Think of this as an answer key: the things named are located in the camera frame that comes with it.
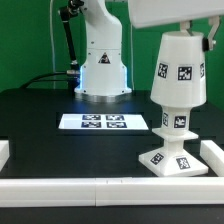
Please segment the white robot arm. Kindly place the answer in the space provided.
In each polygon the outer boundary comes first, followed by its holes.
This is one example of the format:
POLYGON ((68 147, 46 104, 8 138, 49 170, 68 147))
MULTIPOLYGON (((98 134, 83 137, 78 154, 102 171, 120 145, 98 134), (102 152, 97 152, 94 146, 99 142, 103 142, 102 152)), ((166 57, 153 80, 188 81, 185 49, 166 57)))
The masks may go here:
MULTIPOLYGON (((179 22, 181 29, 162 35, 151 99, 161 105, 190 107, 206 101, 204 52, 224 15, 224 0, 128 0, 136 28, 179 22)), ((76 92, 88 97, 117 97, 131 91, 121 61, 122 25, 105 0, 81 0, 86 23, 87 58, 76 92)))

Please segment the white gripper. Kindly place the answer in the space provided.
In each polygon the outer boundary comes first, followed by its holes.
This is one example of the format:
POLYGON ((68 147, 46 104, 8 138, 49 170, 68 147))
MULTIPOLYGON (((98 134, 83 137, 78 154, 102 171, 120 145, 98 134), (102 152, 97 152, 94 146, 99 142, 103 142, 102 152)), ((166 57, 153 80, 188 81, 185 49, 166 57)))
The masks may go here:
POLYGON ((224 0, 128 0, 128 10, 135 28, 181 22, 180 30, 189 36, 193 35, 192 22, 189 20, 210 17, 208 22, 211 30, 203 38, 203 50, 212 51, 221 24, 220 16, 224 15, 224 0))

